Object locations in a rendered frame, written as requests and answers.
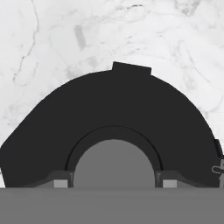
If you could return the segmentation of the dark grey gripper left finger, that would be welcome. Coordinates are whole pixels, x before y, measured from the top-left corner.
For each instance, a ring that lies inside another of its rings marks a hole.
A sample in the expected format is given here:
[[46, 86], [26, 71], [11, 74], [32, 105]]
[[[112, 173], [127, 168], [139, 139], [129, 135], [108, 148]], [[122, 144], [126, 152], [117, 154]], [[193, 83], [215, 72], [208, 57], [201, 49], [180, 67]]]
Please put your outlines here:
[[72, 188], [74, 173], [72, 171], [53, 171], [46, 178], [28, 185], [39, 188]]

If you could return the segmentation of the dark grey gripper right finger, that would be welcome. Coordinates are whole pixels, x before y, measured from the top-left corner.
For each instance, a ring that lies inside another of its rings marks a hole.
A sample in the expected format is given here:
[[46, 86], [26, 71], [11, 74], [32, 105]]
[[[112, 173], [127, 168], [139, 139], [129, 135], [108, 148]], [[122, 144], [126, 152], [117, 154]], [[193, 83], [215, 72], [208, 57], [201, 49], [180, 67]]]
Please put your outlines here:
[[178, 171], [154, 171], [156, 188], [203, 188], [201, 183], [183, 177]]

